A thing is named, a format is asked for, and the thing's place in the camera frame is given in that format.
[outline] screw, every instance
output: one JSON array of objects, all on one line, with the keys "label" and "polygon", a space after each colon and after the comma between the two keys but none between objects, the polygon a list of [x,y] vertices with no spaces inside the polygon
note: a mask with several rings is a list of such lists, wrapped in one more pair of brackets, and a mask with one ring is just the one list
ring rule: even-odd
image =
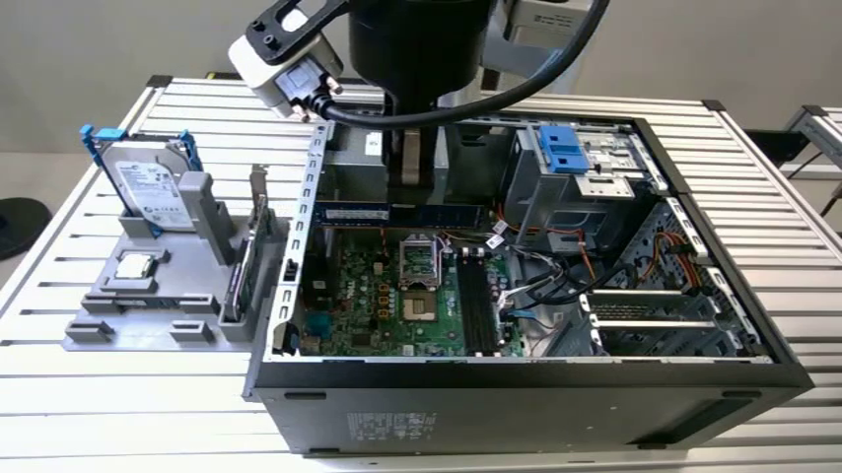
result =
[{"label": "screw", "polygon": [[275,34],[268,34],[263,37],[263,44],[266,44],[270,49],[278,49],[280,47],[280,42],[278,42]]},{"label": "screw", "polygon": [[292,118],[299,120],[302,123],[310,123],[311,121],[311,115],[300,105],[292,105]]},{"label": "screw", "polygon": [[331,76],[327,76],[327,86],[330,87],[330,91],[336,95],[342,94],[342,84],[336,81],[336,79]]}]

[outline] motherboard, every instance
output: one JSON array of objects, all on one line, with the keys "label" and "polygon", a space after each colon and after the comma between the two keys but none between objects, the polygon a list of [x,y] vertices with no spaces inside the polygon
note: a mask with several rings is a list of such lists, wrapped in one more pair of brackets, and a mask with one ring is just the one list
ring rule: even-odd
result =
[{"label": "motherboard", "polygon": [[[433,245],[434,254],[411,246],[386,250],[356,247],[339,251],[335,294],[330,310],[306,314],[302,353],[339,357],[459,357],[466,356],[466,327],[457,248]],[[433,271],[435,261],[438,271]],[[477,301],[494,324],[493,304],[510,284],[505,258],[482,258],[489,292]],[[407,286],[408,274],[438,273],[437,285]],[[501,356],[522,356],[519,333],[497,348]]]}]

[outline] workbench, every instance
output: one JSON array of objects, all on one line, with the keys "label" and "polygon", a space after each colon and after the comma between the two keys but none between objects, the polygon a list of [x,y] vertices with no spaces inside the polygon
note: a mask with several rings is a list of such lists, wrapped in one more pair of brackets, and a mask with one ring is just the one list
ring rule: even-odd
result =
[{"label": "workbench", "polygon": [[[292,218],[315,124],[278,119],[238,81],[167,82],[150,81],[122,127],[194,133],[235,214],[251,206],[251,164],[268,165],[272,207]],[[342,97],[380,99],[362,86]],[[811,391],[690,451],[306,459],[262,404],[239,397],[248,353],[62,350],[123,231],[120,200],[92,166],[0,291],[0,470],[842,471],[842,241],[727,112],[702,101],[574,96],[538,96],[515,109],[649,120]]]}]

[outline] green circuit board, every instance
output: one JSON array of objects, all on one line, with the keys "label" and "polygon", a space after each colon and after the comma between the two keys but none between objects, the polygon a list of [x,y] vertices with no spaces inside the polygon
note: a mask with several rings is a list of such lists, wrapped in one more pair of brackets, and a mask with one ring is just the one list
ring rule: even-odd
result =
[{"label": "green circuit board", "polygon": [[[465,356],[457,258],[442,252],[442,284],[437,291],[402,291],[398,250],[388,254],[390,263],[375,274],[383,260],[370,248],[347,247],[340,252],[336,295],[330,312],[308,312],[303,351],[306,355],[340,357],[459,357]],[[489,260],[487,273],[493,289],[509,278],[506,262]],[[315,337],[308,329],[314,319],[320,326]],[[519,334],[501,348],[503,356],[522,356]]]}]

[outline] blue drive bay latch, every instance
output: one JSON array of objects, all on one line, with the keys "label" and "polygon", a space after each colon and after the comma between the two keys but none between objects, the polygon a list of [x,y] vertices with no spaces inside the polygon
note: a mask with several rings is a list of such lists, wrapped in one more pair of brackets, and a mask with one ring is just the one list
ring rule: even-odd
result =
[{"label": "blue drive bay latch", "polygon": [[585,174],[589,171],[589,157],[582,151],[577,131],[570,126],[541,126],[538,138],[550,172]]}]

